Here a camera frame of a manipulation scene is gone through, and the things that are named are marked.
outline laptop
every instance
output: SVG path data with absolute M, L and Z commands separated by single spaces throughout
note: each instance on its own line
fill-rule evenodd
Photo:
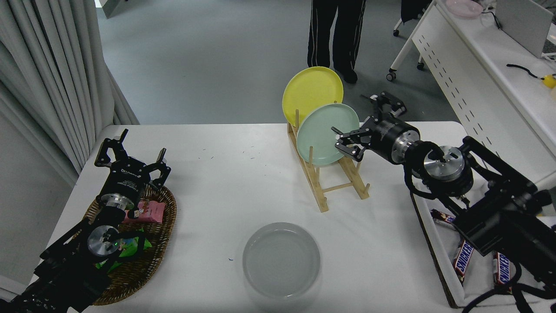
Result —
M 533 0 L 497 0 L 502 30 L 536 57 L 556 56 L 554 14 Z

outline pink bowl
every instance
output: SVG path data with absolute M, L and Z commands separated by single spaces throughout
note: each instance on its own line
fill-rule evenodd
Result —
M 446 6 L 451 13 L 468 18 L 475 18 L 483 12 L 483 7 L 471 0 L 446 0 Z

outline black shoe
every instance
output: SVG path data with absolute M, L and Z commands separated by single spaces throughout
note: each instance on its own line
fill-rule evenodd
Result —
M 336 69 L 348 84 L 355 84 L 357 82 L 357 73 L 353 69 Z

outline green snack package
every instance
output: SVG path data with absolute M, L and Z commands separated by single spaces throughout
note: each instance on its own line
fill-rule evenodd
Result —
M 145 238 L 145 245 L 143 246 L 143 250 L 147 250 L 150 247 L 152 247 L 151 243 L 148 241 L 147 238 Z M 128 257 L 134 255 L 137 252 L 137 237 L 122 239 L 122 244 L 120 246 L 120 249 L 123 250 L 122 253 L 120 254 L 120 257 Z M 100 263 L 95 264 L 95 266 L 97 268 L 101 268 L 105 263 L 106 261 L 102 261 Z M 118 261 L 114 262 L 114 265 L 112 265 L 112 267 L 108 270 L 108 273 L 110 273 L 112 270 L 114 270 L 114 268 L 120 265 L 122 265 L 122 263 L 119 263 Z

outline black pants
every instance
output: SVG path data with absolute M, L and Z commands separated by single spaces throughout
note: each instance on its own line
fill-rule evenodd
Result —
M 330 67 L 330 28 L 338 12 L 332 60 L 338 69 L 353 69 L 361 40 L 366 0 L 313 0 L 307 65 Z

